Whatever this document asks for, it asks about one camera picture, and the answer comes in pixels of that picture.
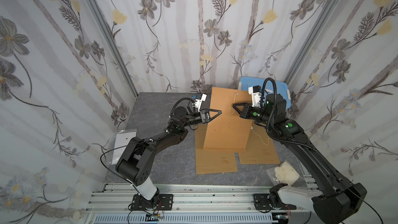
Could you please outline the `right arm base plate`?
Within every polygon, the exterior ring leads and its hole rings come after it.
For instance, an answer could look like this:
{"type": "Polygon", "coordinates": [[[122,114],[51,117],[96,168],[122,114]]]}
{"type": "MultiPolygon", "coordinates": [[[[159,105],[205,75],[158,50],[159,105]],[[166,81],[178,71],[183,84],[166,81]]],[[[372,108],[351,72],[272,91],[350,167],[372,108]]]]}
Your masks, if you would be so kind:
{"type": "Polygon", "coordinates": [[[279,210],[296,210],[297,207],[291,204],[280,204],[277,205],[276,203],[271,202],[271,198],[269,194],[253,194],[254,199],[254,206],[255,209],[258,211],[279,211],[279,210]]]}

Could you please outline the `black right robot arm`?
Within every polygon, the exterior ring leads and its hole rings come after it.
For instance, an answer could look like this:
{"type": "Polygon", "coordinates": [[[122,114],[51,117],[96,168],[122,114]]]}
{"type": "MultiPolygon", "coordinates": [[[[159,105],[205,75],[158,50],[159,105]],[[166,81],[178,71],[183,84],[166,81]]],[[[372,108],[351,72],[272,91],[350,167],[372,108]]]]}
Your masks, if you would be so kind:
{"type": "Polygon", "coordinates": [[[304,129],[287,117],[281,95],[267,95],[259,107],[234,103],[233,108],[240,118],[253,120],[272,140],[285,145],[317,184],[317,189],[305,190],[280,183],[269,190],[267,209],[294,205],[315,213],[325,224],[339,224],[359,211],[367,194],[365,187],[352,183],[315,148],[304,129]]]}

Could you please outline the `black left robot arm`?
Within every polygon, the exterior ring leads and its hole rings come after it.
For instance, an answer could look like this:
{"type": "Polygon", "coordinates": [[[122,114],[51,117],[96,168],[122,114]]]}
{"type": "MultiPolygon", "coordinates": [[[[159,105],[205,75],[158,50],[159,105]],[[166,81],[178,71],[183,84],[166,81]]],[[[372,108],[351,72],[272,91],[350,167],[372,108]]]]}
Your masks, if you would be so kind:
{"type": "Polygon", "coordinates": [[[188,134],[186,127],[209,123],[221,114],[222,111],[213,109],[190,114],[185,107],[175,108],[163,133],[146,139],[134,137],[129,141],[116,164],[116,172],[133,184],[141,197],[153,202],[159,195],[150,179],[156,155],[181,143],[188,134]]]}

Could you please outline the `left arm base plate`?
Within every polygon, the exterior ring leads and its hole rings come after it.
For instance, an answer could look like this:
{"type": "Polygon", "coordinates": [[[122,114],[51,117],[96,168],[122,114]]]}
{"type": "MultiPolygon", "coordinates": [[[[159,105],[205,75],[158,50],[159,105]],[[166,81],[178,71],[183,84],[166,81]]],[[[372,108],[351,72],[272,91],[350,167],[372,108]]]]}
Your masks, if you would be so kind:
{"type": "Polygon", "coordinates": [[[173,194],[158,194],[152,200],[147,200],[139,194],[135,194],[128,209],[130,211],[171,211],[174,203],[173,194]]]}

